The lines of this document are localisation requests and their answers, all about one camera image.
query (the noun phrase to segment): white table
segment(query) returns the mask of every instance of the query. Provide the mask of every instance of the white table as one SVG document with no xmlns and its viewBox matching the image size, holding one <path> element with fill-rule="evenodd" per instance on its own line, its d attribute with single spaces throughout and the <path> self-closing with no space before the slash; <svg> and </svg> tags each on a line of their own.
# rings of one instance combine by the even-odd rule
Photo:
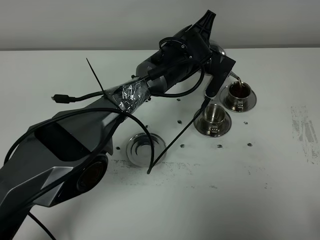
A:
<svg viewBox="0 0 320 240">
<path fill-rule="evenodd" d="M 94 101 L 57 104 L 50 98 L 99 90 L 86 57 L 109 88 L 129 80 L 154 52 L 0 52 L 2 159 L 29 126 Z M 255 108 L 229 111 L 232 127 L 222 137 L 205 137 L 192 125 L 151 175 L 128 164 L 126 143 L 141 130 L 126 120 L 113 137 L 121 150 L 109 157 L 98 186 L 55 207 L 32 209 L 57 240 L 320 238 L 320 48 L 227 54 L 237 61 L 234 72 L 255 91 Z M 171 92 L 190 88 L 198 77 Z M 134 115 L 168 144 L 200 106 L 205 84 L 181 101 L 153 97 Z M 49 237 L 27 217 L 15 239 Z"/>
</svg>

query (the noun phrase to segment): white wall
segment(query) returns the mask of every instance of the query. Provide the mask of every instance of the white wall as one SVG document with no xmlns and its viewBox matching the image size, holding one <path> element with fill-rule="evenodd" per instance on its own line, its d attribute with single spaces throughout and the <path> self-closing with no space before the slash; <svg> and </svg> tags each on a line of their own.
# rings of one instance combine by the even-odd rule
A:
<svg viewBox="0 0 320 240">
<path fill-rule="evenodd" d="M 207 9 L 226 48 L 320 46 L 318 0 L 2 0 L 0 49 L 157 49 Z"/>
</svg>

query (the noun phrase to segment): metal cup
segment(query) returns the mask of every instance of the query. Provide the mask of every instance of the metal cup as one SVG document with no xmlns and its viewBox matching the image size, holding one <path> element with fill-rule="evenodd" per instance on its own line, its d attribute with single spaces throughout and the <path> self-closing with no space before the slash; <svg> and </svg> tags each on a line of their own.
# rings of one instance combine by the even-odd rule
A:
<svg viewBox="0 0 320 240">
<path fill-rule="evenodd" d="M 211 103 L 194 121 L 194 126 L 203 135 L 219 137 L 229 131 L 231 119 L 222 106 Z"/>
<path fill-rule="evenodd" d="M 251 94 L 251 87 L 243 82 L 242 88 L 239 86 L 239 82 L 233 82 L 228 88 L 228 95 L 226 103 L 230 110 L 241 111 L 248 105 L 248 98 Z"/>
</svg>

